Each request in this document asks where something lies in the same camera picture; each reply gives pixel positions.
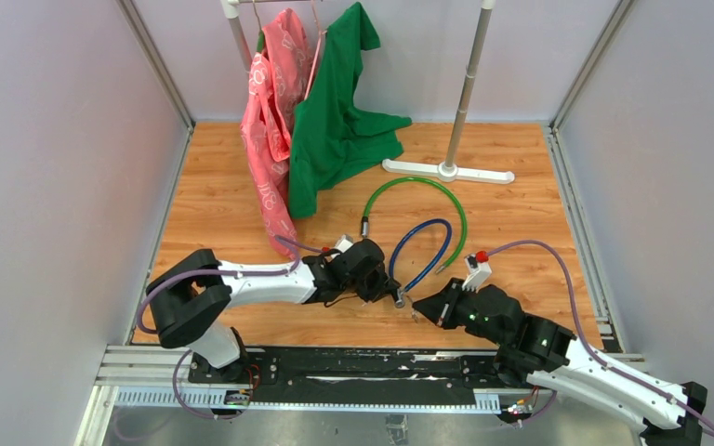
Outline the green cable lock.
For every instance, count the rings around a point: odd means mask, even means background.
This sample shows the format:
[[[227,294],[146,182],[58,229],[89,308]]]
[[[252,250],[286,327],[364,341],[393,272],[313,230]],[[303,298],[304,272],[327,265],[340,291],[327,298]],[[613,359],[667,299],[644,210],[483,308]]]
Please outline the green cable lock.
[[[386,182],[385,184],[379,186],[368,198],[363,214],[361,217],[361,223],[360,223],[360,235],[363,238],[367,238],[370,232],[369,228],[369,223],[370,223],[370,215],[371,211],[379,199],[379,197],[390,190],[393,187],[399,186],[404,183],[417,183],[417,184],[424,184],[428,185],[434,189],[436,189],[438,192],[443,194],[452,204],[452,206],[455,208],[458,218],[459,218],[459,224],[460,224],[460,230],[458,232],[459,238],[456,244],[456,247],[452,250],[451,254],[449,257],[447,257],[445,260],[441,260],[441,257],[444,256],[444,253],[446,249],[449,246],[449,242],[446,242],[441,249],[441,252],[438,254],[438,257],[436,258],[436,261],[433,263],[434,266],[437,266],[437,269],[435,271],[436,274],[439,274],[443,272],[445,269],[447,269],[451,264],[453,264],[456,259],[459,257],[461,254],[462,250],[464,249],[467,239],[468,239],[468,234],[469,234],[469,222],[467,218],[467,213],[464,209],[464,206],[461,204],[461,202],[458,200],[458,198],[454,195],[453,192],[451,192],[448,188],[446,188],[443,184],[434,181],[432,179],[428,178],[423,178],[423,177],[414,177],[414,176],[407,176],[407,177],[400,177],[396,178],[393,180],[390,180]],[[398,195],[398,198],[400,199],[400,206],[402,209],[405,209],[409,205],[412,206],[413,211],[420,211],[422,212],[423,210],[443,210],[443,207],[441,205],[434,205],[430,204],[431,198],[423,194],[421,198],[412,198],[409,194],[405,194],[404,196]]]

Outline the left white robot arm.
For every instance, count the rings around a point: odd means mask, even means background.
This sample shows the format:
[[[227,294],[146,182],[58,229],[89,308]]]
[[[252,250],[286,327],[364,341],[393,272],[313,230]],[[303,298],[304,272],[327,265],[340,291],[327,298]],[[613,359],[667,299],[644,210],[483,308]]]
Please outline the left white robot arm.
[[[365,303],[397,297],[400,284],[385,266],[381,248],[344,235],[331,248],[315,249],[283,236],[291,251],[283,264],[240,264],[199,249],[151,282],[136,325],[158,336],[163,348],[187,348],[226,384],[246,375],[249,356],[238,332],[218,323],[222,312],[273,302],[331,304],[353,293]]]

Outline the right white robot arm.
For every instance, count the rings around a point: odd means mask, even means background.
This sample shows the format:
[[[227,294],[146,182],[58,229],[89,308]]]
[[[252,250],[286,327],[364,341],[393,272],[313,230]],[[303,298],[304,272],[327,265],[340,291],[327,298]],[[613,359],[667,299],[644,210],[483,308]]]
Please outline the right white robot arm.
[[[414,310],[444,330],[462,328],[497,346],[493,373],[504,387],[546,387],[614,415],[646,445],[699,445],[707,390],[651,377],[592,347],[555,321],[522,310],[490,284],[474,291],[452,279]]]

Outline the blue cable lock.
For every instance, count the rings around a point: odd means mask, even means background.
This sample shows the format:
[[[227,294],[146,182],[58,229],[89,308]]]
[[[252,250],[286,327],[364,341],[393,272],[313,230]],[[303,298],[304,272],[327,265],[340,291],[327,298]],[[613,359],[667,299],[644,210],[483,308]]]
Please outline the blue cable lock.
[[[433,227],[442,227],[440,244],[433,250]],[[390,255],[389,274],[400,285],[392,292],[393,305],[403,308],[407,294],[439,265],[453,238],[453,226],[444,218],[426,220],[409,230]]]

